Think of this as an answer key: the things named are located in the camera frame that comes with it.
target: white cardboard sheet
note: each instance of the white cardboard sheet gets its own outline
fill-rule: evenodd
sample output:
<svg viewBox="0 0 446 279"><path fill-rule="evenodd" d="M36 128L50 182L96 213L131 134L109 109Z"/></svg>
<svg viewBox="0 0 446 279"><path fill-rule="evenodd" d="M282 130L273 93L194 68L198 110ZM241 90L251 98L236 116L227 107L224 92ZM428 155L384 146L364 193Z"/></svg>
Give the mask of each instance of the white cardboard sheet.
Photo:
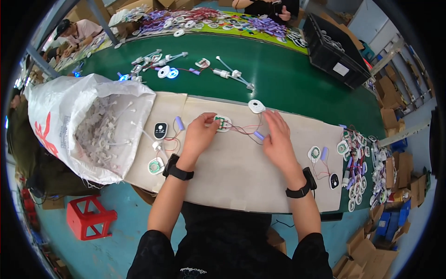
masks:
<svg viewBox="0 0 446 279"><path fill-rule="evenodd" d="M184 126L192 122L203 112L216 112L231 119L233 125L258 125L259 116L252 113L247 106L229 104L211 100L202 100L157 92L157 98L146 123L145 130L152 133L157 122L169 122L181 115ZM298 162L302 168L310 167L318 185L315 199L320 212L339 209L341 187L330 189L327 167L318 161L313 166L307 157L312 146L321 150L329 149L328 168L330 173L343 173L343 158L336 152L343 129L319 120L282 113L291 130L291 141ZM261 119L263 125L258 131L267 135L268 124ZM256 128L246 128L253 132ZM169 129L168 136L174 132ZM185 131L179 138L183 142ZM140 146L134 163L125 180L153 192L159 192L165 178L161 174L151 175L147 170L150 160L155 157L152 143L146 136ZM198 159L194 178L190 181L186 201L207 206L229 208L252 212L288 213L288 201L285 195L286 183L277 168L263 154L262 146L256 144L247 135L234 131L217 133L211 146Z"/></svg>

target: workbench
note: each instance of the workbench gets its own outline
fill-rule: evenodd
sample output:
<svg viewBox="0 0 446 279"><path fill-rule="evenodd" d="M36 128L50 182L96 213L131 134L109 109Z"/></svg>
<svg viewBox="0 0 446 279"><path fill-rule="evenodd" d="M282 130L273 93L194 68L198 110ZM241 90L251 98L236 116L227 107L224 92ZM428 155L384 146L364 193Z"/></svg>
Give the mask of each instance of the workbench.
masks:
<svg viewBox="0 0 446 279"><path fill-rule="evenodd" d="M197 68L194 63L201 58L210 60L212 68L224 69L215 59L218 55L230 67L241 71L256 90L252 92L240 82L216 76L210 69L203 70L200 76L180 71L174 79L159 79L154 70L141 72L143 81L147 82L145 84L154 91L186 93L243 103L258 99L267 107L312 117L333 125L353 125L365 136L385 137L376 98L367 89L359 87L351 90L312 66L308 56L302 53L243 37L197 33L181 37L169 34L135 40L116 50L109 47L93 53L90 58L83 60L82 75L96 73L117 80L117 72L130 72L134 59L160 48L163 55L187 51L188 56L169 63L171 67L183 69ZM77 63L71 65L61 71L61 74L70 73L76 66ZM372 166L371 158L367 158L366 162ZM370 207L371 168L366 179L368 187L363 195L363 202L356 206L356 210ZM340 209L336 212L347 212L348 200L348 191L343 189Z"/></svg>

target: floor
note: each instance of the floor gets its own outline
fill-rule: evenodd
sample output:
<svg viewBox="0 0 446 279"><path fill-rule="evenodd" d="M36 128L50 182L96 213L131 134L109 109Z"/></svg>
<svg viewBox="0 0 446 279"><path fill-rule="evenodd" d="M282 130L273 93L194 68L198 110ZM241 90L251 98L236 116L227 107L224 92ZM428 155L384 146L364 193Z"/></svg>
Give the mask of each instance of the floor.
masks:
<svg viewBox="0 0 446 279"><path fill-rule="evenodd" d="M219 7L216 1L204 1L197 7L210 7L235 11L232 7ZM65 205L74 197L65 197ZM146 204L127 183L113 184L101 190L99 197L106 209L114 209L118 220L112 223L111 237L80 241L66 223L66 209L36 209L42 234L55 253L66 263L74 278L125 278L135 256L140 237L146 231L151 206ZM322 223L329 264L334 266L346 253L345 242L368 217L368 209L345 213L341 221ZM297 233L291 215L273 215L273 228L286 240L288 256L297 246ZM185 236L184 219L180 215L172 233L172 247L178 248Z"/></svg>

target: hand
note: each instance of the hand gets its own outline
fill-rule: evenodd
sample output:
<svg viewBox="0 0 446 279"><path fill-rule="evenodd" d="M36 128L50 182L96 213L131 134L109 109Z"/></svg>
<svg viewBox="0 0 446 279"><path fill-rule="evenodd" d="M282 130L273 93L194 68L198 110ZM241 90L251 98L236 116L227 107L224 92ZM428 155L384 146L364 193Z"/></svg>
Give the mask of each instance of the hand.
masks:
<svg viewBox="0 0 446 279"><path fill-rule="evenodd" d="M280 14L279 17L283 21L289 21L291 19L291 13L286 10L286 6L285 5L282 7L282 14Z"/></svg>
<svg viewBox="0 0 446 279"><path fill-rule="evenodd" d="M70 50L66 49L66 50L63 51L62 57L63 58L68 57L70 54L71 54Z"/></svg>
<svg viewBox="0 0 446 279"><path fill-rule="evenodd" d="M263 140L263 152L289 178L301 170L289 138L289 127L279 112L267 110L263 112L263 116L271 131L271 135Z"/></svg>
<svg viewBox="0 0 446 279"><path fill-rule="evenodd" d="M192 161L196 161L211 144L220 125L220 120L214 121L216 115L214 112L204 112L187 126L181 158L185 156Z"/></svg>

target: black cap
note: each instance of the black cap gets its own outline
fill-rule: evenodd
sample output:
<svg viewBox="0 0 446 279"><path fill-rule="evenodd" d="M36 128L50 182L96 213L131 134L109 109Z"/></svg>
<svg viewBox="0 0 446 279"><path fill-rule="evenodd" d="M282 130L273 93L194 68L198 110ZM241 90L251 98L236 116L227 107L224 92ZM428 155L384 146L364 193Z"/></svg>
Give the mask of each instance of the black cap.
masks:
<svg viewBox="0 0 446 279"><path fill-rule="evenodd" d="M68 29L68 27L71 25L71 22L69 19L64 19L61 21L61 23L59 23L59 25L57 25L57 32L56 32L56 36L54 37L54 40L56 40L57 38L59 38L59 36L65 32L65 30Z"/></svg>

